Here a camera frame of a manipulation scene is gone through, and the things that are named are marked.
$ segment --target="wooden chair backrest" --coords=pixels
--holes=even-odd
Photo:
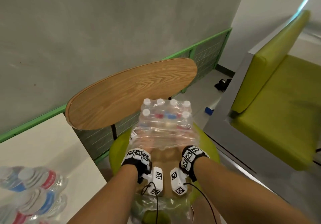
[[[66,119],[76,129],[115,124],[137,112],[145,98],[167,99],[193,80],[197,67],[189,58],[138,66],[104,78],[70,99]]]

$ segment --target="yellow-green cushion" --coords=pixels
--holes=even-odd
[[[243,112],[254,100],[261,88],[284,59],[305,24],[309,21],[310,11],[302,11],[290,24],[263,46],[253,57],[232,110]]]
[[[295,170],[312,163],[321,132],[321,67],[286,56],[232,126]]]
[[[209,157],[216,161],[220,162],[219,154],[217,152],[217,149],[215,145],[212,143],[212,141],[207,137],[207,135],[196,125],[193,124],[193,127],[196,129],[200,136],[199,141],[199,147],[204,150]],[[126,149],[129,144],[129,137],[130,137],[131,129],[128,129],[126,132],[121,134],[112,144],[109,151],[109,162],[110,167],[113,171],[113,174],[115,175],[118,170],[120,169],[120,164],[125,157]],[[198,181],[194,183],[198,188],[201,188]],[[190,203],[193,203],[194,200],[199,196],[199,192],[193,188],[192,192],[189,195],[189,201]],[[152,223],[155,222],[155,212],[151,211],[148,212],[148,215],[144,217],[145,223],[150,223],[146,218],[148,217],[148,220],[152,220]]]

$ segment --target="wrist strap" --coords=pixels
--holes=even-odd
[[[200,157],[209,158],[208,154],[196,146],[189,145],[183,149],[182,160],[179,162],[179,168],[190,177],[192,182],[197,180],[194,174],[194,163],[196,159]]]
[[[121,165],[134,165],[138,172],[138,179],[137,182],[140,184],[143,181],[143,174],[150,174],[152,163],[151,163],[151,157],[150,154],[141,149],[141,148],[135,148],[131,149],[127,152],[126,156],[123,159],[123,162]]]

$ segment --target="person's arm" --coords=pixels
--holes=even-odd
[[[306,224],[300,210],[258,183],[229,171],[207,157],[194,163],[204,193],[228,224]]]
[[[126,224],[134,200],[137,178],[138,172],[134,165],[122,166],[68,224]]]

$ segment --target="white table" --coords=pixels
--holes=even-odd
[[[68,177],[63,191],[65,210],[57,217],[67,223],[105,184],[95,163],[61,113],[0,144],[0,166],[46,166]],[[0,201],[13,192],[0,189]]]

